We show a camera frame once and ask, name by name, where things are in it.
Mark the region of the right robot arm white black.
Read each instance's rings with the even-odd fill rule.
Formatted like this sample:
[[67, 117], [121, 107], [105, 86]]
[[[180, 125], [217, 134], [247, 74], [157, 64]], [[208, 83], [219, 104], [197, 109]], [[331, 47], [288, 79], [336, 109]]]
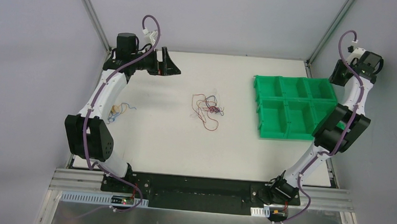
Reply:
[[337, 61], [331, 84], [345, 89], [338, 103], [313, 131], [313, 142], [301, 158], [267, 185], [268, 203], [291, 204], [303, 191], [303, 183], [319, 165], [337, 153], [345, 152], [368, 128], [365, 103], [377, 75], [384, 66], [383, 57], [363, 48], [348, 48], [349, 56]]

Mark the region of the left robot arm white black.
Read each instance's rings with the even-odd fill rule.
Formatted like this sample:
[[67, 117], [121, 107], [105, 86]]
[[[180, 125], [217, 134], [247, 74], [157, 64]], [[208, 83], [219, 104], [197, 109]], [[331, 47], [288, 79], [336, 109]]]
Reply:
[[107, 121], [120, 92], [138, 70], [150, 75], [172, 76], [181, 73], [169, 56], [167, 47], [158, 50], [152, 44], [139, 47], [139, 39], [133, 33], [119, 33], [117, 46], [103, 65], [100, 81], [86, 105], [76, 114], [65, 118], [65, 131], [71, 154], [97, 163], [108, 174], [116, 175], [114, 185], [120, 192], [129, 192], [133, 177], [126, 172], [128, 163], [118, 158]]

